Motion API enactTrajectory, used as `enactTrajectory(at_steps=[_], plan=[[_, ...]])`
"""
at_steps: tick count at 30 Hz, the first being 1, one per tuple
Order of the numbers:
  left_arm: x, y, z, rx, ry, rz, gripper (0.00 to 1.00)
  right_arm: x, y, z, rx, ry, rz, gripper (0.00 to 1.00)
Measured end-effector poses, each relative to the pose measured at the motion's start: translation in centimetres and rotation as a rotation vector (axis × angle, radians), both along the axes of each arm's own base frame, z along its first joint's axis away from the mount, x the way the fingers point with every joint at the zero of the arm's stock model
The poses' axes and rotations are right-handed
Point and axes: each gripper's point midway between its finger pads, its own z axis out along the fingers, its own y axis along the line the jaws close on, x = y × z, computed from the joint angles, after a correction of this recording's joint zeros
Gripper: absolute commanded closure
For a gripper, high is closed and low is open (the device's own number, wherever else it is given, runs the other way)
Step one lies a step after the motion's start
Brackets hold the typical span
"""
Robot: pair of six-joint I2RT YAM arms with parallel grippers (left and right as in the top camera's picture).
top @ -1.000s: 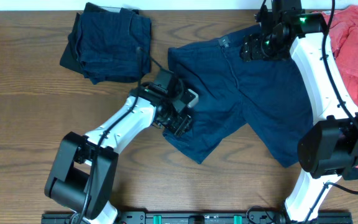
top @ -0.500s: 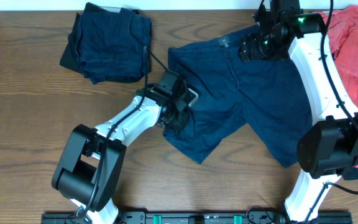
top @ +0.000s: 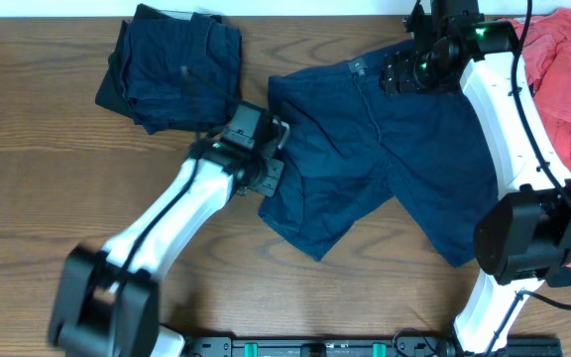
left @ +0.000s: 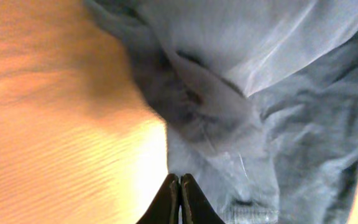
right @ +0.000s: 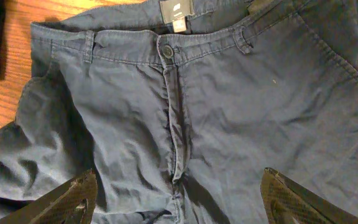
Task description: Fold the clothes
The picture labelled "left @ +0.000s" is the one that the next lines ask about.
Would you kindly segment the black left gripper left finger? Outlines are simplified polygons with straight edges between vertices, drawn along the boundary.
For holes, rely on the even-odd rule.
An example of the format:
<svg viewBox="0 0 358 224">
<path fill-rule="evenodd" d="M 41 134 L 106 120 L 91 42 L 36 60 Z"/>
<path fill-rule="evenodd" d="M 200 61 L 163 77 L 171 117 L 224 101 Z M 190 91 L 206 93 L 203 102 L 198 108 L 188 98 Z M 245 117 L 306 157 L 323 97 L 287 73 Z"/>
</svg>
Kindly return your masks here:
<svg viewBox="0 0 358 224">
<path fill-rule="evenodd" d="M 168 174 L 146 212 L 136 224 L 178 224 L 179 179 Z"/>
</svg>

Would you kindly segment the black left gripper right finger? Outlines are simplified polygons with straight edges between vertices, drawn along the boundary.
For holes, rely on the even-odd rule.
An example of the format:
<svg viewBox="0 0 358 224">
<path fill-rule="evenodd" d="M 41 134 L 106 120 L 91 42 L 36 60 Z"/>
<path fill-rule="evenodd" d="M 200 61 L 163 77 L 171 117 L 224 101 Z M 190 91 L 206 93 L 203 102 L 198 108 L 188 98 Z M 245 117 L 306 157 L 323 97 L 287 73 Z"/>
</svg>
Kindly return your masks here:
<svg viewBox="0 0 358 224">
<path fill-rule="evenodd" d="M 183 224 L 225 224 L 191 174 L 181 176 L 180 190 Z"/>
</svg>

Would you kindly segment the navy blue denim shorts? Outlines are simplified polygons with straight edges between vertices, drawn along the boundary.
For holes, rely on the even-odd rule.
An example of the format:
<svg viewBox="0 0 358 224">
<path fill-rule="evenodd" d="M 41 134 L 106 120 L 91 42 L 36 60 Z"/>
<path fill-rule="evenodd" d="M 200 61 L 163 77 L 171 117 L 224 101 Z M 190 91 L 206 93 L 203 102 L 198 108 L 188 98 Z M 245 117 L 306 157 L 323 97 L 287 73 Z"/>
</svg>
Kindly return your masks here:
<svg viewBox="0 0 358 224">
<path fill-rule="evenodd" d="M 358 1 L 87 1 L 167 122 L 167 166 L 226 223 L 345 223 L 358 178 Z"/>
</svg>

